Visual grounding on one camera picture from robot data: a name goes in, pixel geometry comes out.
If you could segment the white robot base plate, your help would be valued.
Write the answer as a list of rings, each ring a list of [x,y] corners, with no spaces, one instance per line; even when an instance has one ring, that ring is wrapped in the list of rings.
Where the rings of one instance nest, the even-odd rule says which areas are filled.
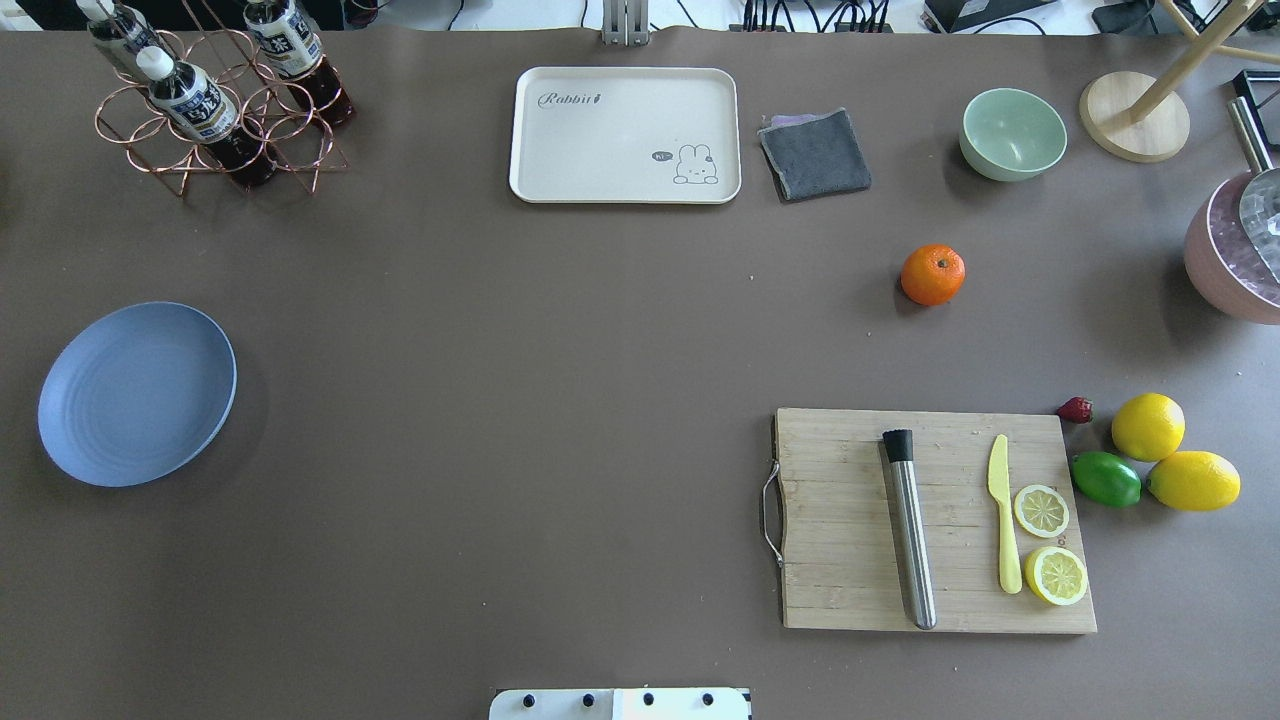
[[[750,719],[750,691],[732,687],[508,689],[489,719]]]

